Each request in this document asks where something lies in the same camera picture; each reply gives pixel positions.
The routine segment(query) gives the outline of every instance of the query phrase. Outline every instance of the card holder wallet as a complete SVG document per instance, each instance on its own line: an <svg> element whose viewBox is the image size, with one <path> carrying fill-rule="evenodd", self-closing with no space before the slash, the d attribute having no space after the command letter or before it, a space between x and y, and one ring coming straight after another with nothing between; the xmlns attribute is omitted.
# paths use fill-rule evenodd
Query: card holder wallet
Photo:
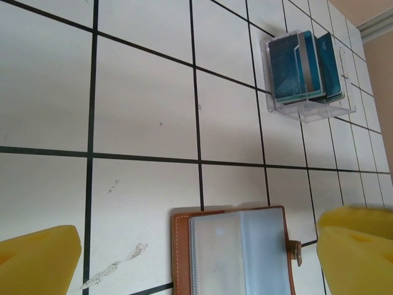
<svg viewBox="0 0 393 295"><path fill-rule="evenodd" d="M181 213L172 216L174 294L294 295L284 208Z"/></svg>

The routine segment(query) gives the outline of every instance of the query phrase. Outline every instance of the white tile floor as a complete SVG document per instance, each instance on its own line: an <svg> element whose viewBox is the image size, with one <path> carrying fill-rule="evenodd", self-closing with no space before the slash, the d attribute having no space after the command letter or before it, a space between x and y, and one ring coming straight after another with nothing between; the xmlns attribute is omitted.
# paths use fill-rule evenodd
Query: white tile floor
<svg viewBox="0 0 393 295"><path fill-rule="evenodd" d="M357 113L267 111L259 41L286 30L346 46ZM308 245L297 293L329 294L315 220L393 207L360 35L325 0L0 0L0 38L0 240L74 224L70 294L171 294L170 214L254 205Z"/></svg>

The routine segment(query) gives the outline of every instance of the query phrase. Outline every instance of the clear plastic box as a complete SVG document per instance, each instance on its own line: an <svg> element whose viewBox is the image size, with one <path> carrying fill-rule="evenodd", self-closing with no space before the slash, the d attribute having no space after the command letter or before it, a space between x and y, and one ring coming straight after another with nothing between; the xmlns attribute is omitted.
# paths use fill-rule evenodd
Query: clear plastic box
<svg viewBox="0 0 393 295"><path fill-rule="evenodd" d="M274 93L272 93L273 72L271 70L268 44L277 39L294 34L299 36L300 33L301 32L299 31L294 31L267 41L264 40L260 42L260 51L262 55L262 66L264 72L263 76L265 80L265 89L267 90L265 95L269 112L291 119L300 120L305 123L356 112L354 97L352 94L351 77L348 73L348 67L346 65L346 59L348 55L346 55L344 48L335 44L335 41L333 41L333 48L335 51L335 60L340 76L341 91L344 93L344 98L332 103L326 103L326 100L319 100L318 102L313 101L308 96L308 94L306 94L303 100L295 103L280 103L276 101Z"/></svg>

